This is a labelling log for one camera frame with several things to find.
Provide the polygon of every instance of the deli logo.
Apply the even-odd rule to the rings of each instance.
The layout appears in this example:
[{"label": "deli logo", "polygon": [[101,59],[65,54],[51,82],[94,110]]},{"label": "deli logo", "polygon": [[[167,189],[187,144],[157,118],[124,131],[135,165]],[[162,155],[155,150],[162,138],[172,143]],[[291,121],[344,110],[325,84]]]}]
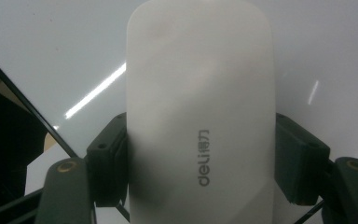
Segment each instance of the deli logo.
[{"label": "deli logo", "polygon": [[211,172],[211,168],[208,165],[210,160],[210,144],[209,144],[209,130],[199,131],[199,184],[203,187],[207,187],[211,180],[208,174]]}]

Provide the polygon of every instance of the screw hole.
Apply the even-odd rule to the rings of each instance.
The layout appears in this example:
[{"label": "screw hole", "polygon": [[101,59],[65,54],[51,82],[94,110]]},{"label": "screw hole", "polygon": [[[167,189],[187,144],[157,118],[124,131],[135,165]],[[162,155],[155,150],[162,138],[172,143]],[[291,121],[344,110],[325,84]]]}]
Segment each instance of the screw hole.
[{"label": "screw hole", "polygon": [[358,171],[358,161],[347,161],[347,165],[351,167],[353,170]]},{"label": "screw hole", "polygon": [[57,171],[60,173],[66,173],[68,171],[73,170],[76,166],[77,166],[77,164],[75,161],[67,161],[67,162],[61,163],[57,167]]}]

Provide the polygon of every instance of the black cable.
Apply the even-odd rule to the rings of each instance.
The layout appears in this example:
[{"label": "black cable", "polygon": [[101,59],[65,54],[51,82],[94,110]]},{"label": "black cable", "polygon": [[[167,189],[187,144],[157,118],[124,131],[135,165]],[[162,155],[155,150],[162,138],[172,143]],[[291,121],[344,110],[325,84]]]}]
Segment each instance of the black cable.
[{"label": "black cable", "polygon": [[315,215],[315,213],[317,213],[322,207],[324,206],[324,200],[321,200],[318,204],[316,204],[315,206],[313,206],[313,208],[311,208],[309,210],[308,213],[306,213],[303,217],[301,217],[297,222],[295,222],[295,224],[302,224],[305,221],[307,221],[310,217],[312,217],[313,215]]},{"label": "black cable", "polygon": [[121,215],[127,219],[127,221],[130,222],[130,213],[123,207],[123,205],[119,204],[116,206],[116,209],[118,210]]}]

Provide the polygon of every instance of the dark object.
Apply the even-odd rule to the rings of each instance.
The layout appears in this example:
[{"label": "dark object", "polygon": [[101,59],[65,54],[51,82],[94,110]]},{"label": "dark object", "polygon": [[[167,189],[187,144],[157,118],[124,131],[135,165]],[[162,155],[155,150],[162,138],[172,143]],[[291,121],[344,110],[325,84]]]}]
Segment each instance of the dark object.
[{"label": "dark object", "polygon": [[358,160],[328,159],[330,148],[291,119],[277,114],[275,180],[290,203],[323,206],[324,223],[358,224]]},{"label": "dark object", "polygon": [[116,116],[87,148],[92,198],[97,207],[116,207],[126,201],[126,114]]},{"label": "dark object", "polygon": [[318,204],[316,204],[313,208],[311,208],[309,210],[308,213],[306,213],[304,216],[302,216],[297,222],[295,222],[295,224],[301,224],[304,223],[305,221],[307,221],[310,217],[312,217],[313,215],[315,215],[315,213],[317,213],[319,210],[321,210],[321,208],[324,207],[324,201],[319,202]]},{"label": "dark object", "polygon": [[63,148],[63,150],[68,153],[70,157],[76,157],[75,152],[66,144],[65,141],[57,133],[57,130],[50,125],[47,120],[39,113],[39,111],[34,108],[31,102],[22,94],[22,92],[14,85],[14,83],[7,77],[7,75],[0,69],[0,79],[5,82],[5,84],[10,88],[10,90],[21,100],[25,107],[38,119],[38,123],[42,123],[45,126],[45,129],[54,137],[57,143]]},{"label": "dark object", "polygon": [[[125,115],[117,116],[90,145],[86,160],[72,158],[51,166],[36,223],[93,223],[94,201],[103,206],[112,204],[119,211],[123,210],[119,200],[125,199],[124,189],[128,184],[127,163],[121,162],[127,160],[124,158],[127,154],[125,129]],[[323,207],[325,224],[358,224],[358,160],[340,158],[336,163],[329,161],[329,149],[324,143],[282,115],[277,116],[276,136],[275,176],[287,199],[309,205],[316,202],[318,195],[324,198],[322,203],[296,223],[304,223]],[[288,172],[287,162],[296,171]],[[95,183],[89,188],[89,182],[93,181]],[[102,190],[108,199],[95,190]],[[34,216],[34,211],[21,218]],[[130,218],[125,210],[122,213]]]},{"label": "dark object", "polygon": [[71,158],[52,165],[35,223],[91,224],[94,219],[85,161]]},{"label": "dark object", "polygon": [[124,218],[127,219],[127,221],[130,222],[130,213],[126,210],[126,208],[124,208],[122,204],[119,204],[116,209]]},{"label": "dark object", "polygon": [[27,165],[43,153],[46,128],[0,94],[0,206],[24,195]]},{"label": "dark object", "polygon": [[0,223],[34,223],[42,189],[0,207]]},{"label": "dark object", "polygon": [[280,114],[277,114],[275,135],[275,181],[290,203],[316,204],[319,193],[314,179],[327,168],[330,148]]}]

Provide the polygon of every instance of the white surface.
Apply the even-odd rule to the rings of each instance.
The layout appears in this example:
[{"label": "white surface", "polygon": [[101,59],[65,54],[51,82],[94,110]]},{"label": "white surface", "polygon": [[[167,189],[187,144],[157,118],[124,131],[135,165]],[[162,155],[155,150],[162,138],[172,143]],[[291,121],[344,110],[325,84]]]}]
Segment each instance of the white surface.
[{"label": "white surface", "polygon": [[68,159],[68,154],[58,144],[54,144],[27,166],[25,195],[43,188],[48,168],[57,161]]},{"label": "white surface", "polygon": [[127,22],[144,1],[0,0],[0,68],[80,157],[125,112],[125,77],[106,79],[125,62]]},{"label": "white surface", "polygon": [[127,48],[131,223],[271,223],[275,81],[263,13],[238,0],[150,1],[131,16]]},{"label": "white surface", "polygon": [[[40,155],[27,167],[27,182],[25,195],[43,188],[46,174],[50,166],[57,161],[69,158],[60,145],[53,145],[48,151]],[[97,222],[100,224],[129,224],[129,222],[118,212],[116,208],[96,208]]]},{"label": "white surface", "polygon": [[[358,158],[358,1],[250,1],[271,23],[277,110],[325,141],[332,159]],[[0,67],[79,155],[124,107],[111,97],[124,90],[64,115],[122,65],[127,20],[142,2],[0,0]],[[309,210],[276,201],[279,224]]]}]

